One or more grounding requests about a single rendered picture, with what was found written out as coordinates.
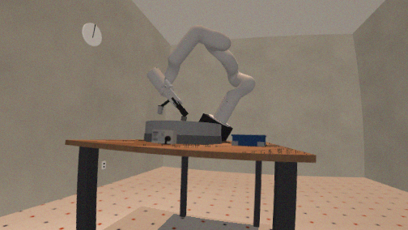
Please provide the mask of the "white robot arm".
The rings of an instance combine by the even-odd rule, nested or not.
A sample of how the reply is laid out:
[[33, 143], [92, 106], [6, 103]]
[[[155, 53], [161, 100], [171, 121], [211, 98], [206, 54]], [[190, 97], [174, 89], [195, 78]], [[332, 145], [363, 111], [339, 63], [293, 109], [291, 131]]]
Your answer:
[[253, 77], [238, 71], [238, 63], [228, 50], [231, 47], [231, 40], [227, 35], [202, 25], [192, 26], [169, 54], [168, 68], [164, 75], [159, 68], [155, 67], [149, 70], [147, 77], [162, 96], [165, 91], [173, 87], [172, 83], [178, 76], [181, 63], [188, 57], [197, 43], [204, 44], [206, 49], [222, 63], [227, 71], [229, 83], [236, 87], [225, 94], [214, 116], [209, 114], [209, 117], [229, 127], [227, 124], [229, 117], [240, 98], [254, 89], [255, 80]]

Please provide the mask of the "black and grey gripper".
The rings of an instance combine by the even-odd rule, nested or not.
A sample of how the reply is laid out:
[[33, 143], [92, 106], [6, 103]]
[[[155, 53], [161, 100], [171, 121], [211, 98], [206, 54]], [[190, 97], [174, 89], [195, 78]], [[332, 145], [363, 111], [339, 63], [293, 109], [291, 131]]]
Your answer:
[[[172, 103], [174, 107], [179, 109], [180, 113], [182, 114], [183, 117], [187, 116], [188, 113], [187, 111], [182, 107], [182, 101], [179, 99], [179, 97], [176, 95], [176, 93], [173, 91], [173, 87], [169, 88], [167, 91], [163, 93], [163, 97], [167, 97], [168, 100]], [[179, 103], [180, 102], [180, 103]]]

